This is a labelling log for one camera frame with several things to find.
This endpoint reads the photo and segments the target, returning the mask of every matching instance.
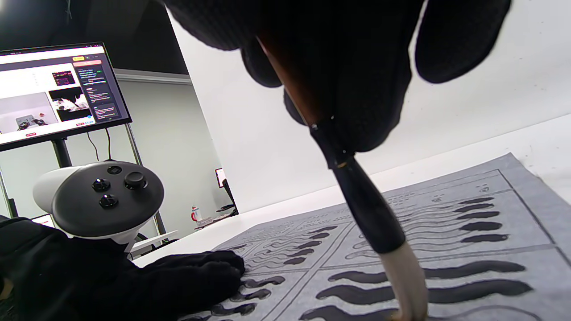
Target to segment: white table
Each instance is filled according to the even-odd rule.
[[[136,242],[133,245],[133,248],[131,249],[130,253],[132,256],[137,256],[141,253],[144,253],[144,252],[148,251],[147,248],[150,247],[153,243],[157,243],[163,239],[168,238],[169,236],[174,236],[176,233],[178,233],[178,230],[168,232],[165,234],[161,234],[161,235],[155,236],[155,237],[150,238],[150,239],[142,240],[140,242]]]
[[[459,149],[371,175],[380,191],[393,190],[459,171],[507,153],[541,177],[559,196],[571,202],[571,115],[539,123]],[[259,223],[344,203],[338,186],[272,204],[222,220],[179,241],[134,260],[145,266],[170,254],[198,253]]]

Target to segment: monitor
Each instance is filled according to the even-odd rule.
[[[129,122],[103,43],[0,51],[0,151]]]
[[[34,223],[55,228],[54,220],[51,218],[50,214],[38,216],[36,218],[31,219],[31,221]]]
[[[216,170],[216,178],[218,179],[218,187],[220,188],[224,187],[222,182],[226,179],[226,175],[224,174],[223,168],[218,168]]]

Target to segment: brush bristles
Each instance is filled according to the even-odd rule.
[[[424,271],[405,242],[397,250],[379,254],[400,311],[392,317],[398,321],[425,321],[428,315],[428,289]]]

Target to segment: monitor stand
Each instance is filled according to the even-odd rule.
[[[71,158],[67,152],[66,140],[67,137],[51,141],[54,145],[55,157],[58,159],[59,168],[71,167]]]

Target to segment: black glove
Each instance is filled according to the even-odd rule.
[[[163,0],[198,40],[240,49],[246,70],[281,85],[256,40],[269,34],[289,51],[320,107],[350,151],[368,151],[398,124],[411,80],[408,47],[424,0]],[[428,0],[416,39],[421,77],[442,83],[476,67],[491,51],[510,0]],[[290,115],[301,123],[290,98]]]
[[[176,320],[240,287],[232,252],[179,255],[137,268],[111,240],[69,239],[24,218],[0,222],[0,275],[19,321]]]
[[[198,254],[174,254],[165,256],[150,263],[145,268],[141,269],[144,272],[146,269],[152,268],[167,268],[177,266],[203,266],[208,262],[226,262],[230,266],[236,268],[240,275],[246,271],[244,268],[244,259],[236,255],[233,251],[207,251]]]

